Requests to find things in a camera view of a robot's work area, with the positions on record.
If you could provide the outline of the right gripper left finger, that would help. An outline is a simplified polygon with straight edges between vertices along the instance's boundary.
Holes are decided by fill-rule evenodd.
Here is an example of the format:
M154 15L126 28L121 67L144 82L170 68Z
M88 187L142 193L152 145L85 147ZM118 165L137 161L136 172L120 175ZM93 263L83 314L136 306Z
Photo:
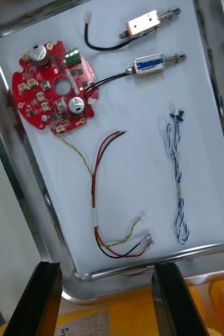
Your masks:
M54 335L61 294L60 264L40 262L3 335Z

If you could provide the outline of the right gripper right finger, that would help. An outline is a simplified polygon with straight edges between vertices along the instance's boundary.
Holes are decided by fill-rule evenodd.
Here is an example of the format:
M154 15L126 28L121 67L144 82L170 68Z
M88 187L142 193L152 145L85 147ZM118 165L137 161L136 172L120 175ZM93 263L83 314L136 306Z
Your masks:
M159 335L209 334L175 263L155 264L152 298Z

